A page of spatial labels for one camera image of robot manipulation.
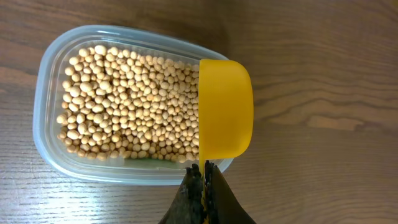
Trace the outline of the soybeans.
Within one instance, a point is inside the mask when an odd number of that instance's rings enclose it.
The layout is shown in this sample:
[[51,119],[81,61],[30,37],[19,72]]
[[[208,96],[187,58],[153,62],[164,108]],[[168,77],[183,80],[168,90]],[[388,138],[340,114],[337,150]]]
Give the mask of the soybeans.
[[199,67],[117,47],[81,48],[62,83],[58,138],[87,159],[199,158]]

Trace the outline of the clear plastic bean container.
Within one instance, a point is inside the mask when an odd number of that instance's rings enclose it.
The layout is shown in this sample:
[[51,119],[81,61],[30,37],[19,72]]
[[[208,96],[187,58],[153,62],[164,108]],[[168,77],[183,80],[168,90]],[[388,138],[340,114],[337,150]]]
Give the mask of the clear plastic bean container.
[[127,27],[90,25],[69,30],[55,39],[42,57],[34,101],[33,138],[42,158],[59,172],[73,178],[127,185],[180,185],[186,167],[183,164],[152,159],[87,159],[67,152],[58,139],[63,113],[62,82],[70,57],[81,48],[104,45],[128,49],[141,55],[171,58],[197,64],[201,59],[224,60],[226,57],[199,45],[176,38]]

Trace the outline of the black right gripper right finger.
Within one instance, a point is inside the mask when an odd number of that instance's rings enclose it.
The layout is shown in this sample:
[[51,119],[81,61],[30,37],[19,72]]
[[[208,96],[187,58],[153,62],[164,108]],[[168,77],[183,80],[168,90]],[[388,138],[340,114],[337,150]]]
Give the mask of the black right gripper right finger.
[[209,224],[256,224],[239,204],[218,166],[205,162],[205,203]]

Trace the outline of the yellow measuring scoop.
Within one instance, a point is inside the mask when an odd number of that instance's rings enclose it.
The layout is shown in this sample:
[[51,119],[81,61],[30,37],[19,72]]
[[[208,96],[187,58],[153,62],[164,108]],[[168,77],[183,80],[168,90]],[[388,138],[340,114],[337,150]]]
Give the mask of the yellow measuring scoop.
[[199,166],[205,187],[205,162],[233,159],[248,148],[254,103],[246,69],[232,60],[200,60],[198,84]]

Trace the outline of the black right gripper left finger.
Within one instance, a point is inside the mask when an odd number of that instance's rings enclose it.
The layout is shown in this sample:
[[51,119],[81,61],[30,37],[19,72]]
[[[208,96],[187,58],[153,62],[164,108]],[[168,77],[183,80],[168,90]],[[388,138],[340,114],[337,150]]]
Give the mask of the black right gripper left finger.
[[186,168],[185,177],[174,200],[159,224],[202,224],[204,222],[203,179],[200,168],[192,164]]

